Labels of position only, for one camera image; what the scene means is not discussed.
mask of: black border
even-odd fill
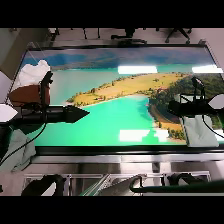
[[[42,47],[26,49],[20,66],[13,79],[18,75],[27,51],[66,50],[66,49],[96,49],[96,48],[139,48],[139,47],[200,47],[206,48],[214,60],[207,45],[200,44],[140,44],[140,45],[84,45],[63,47]],[[219,147],[188,147],[187,145],[129,145],[129,146],[35,146],[36,156],[97,156],[97,155],[161,155],[161,154],[200,154],[223,153],[224,144]]]

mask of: black cable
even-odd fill
[[[19,151],[20,149],[22,149],[23,147],[25,147],[26,145],[28,145],[30,142],[34,141],[36,138],[38,138],[44,131],[44,129],[46,128],[47,123],[44,124],[44,127],[42,128],[42,130],[39,132],[38,135],[36,135],[34,138],[32,138],[31,140],[29,140],[28,142],[26,142],[25,144],[23,144],[22,146],[20,146],[18,149],[14,150],[13,152],[9,153],[5,158],[2,159],[2,161],[0,162],[0,166],[14,153],[16,153],[17,151]]]
[[[212,132],[215,133],[216,135],[218,135],[218,136],[224,138],[224,136],[222,136],[222,135],[216,133],[214,130],[212,130],[212,129],[208,126],[208,124],[205,122],[204,114],[202,115],[202,120],[203,120],[204,124],[207,126],[207,128],[208,128],[210,131],[212,131]]]

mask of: screen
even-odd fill
[[[204,47],[140,47],[29,51],[21,68],[40,60],[53,72],[51,105],[73,105],[90,114],[74,124],[47,124],[36,146],[186,144],[179,118],[167,106],[176,94],[193,94],[192,67],[214,65]],[[119,66],[130,70],[121,73]],[[157,72],[131,66],[153,66]],[[196,76],[206,97],[222,93],[219,74]],[[221,129],[217,117],[212,120],[213,128]]]

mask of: brown object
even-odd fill
[[[41,103],[39,95],[40,85],[29,85],[15,89],[9,94],[9,99],[13,106],[22,106],[26,103]],[[49,87],[46,87],[45,102],[47,105],[50,104]]]

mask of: floor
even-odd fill
[[[62,41],[76,42],[84,39],[84,33],[81,28],[59,28],[60,35],[56,37],[55,44]],[[143,39],[150,43],[164,43],[169,29],[163,29],[156,32],[155,29],[147,28],[146,30],[137,29],[134,33],[136,39]],[[100,37],[97,38],[96,28],[86,28],[88,40],[94,39],[100,43],[110,41],[112,34],[125,35],[124,30],[102,28]],[[222,28],[194,28],[190,34],[191,43],[198,43],[200,39],[206,39],[211,46],[213,53],[217,57],[220,66],[224,69],[224,29]],[[176,32],[170,39],[170,43],[185,43],[186,39],[179,32]],[[151,173],[151,172],[170,172],[170,171],[210,171],[213,180],[224,178],[224,161],[218,162],[185,162],[158,164],[152,163],[122,163],[122,164],[31,164],[24,171],[17,173],[1,172],[0,185],[3,186],[3,193],[0,195],[20,195],[24,175],[26,174],[84,174],[84,173]]]

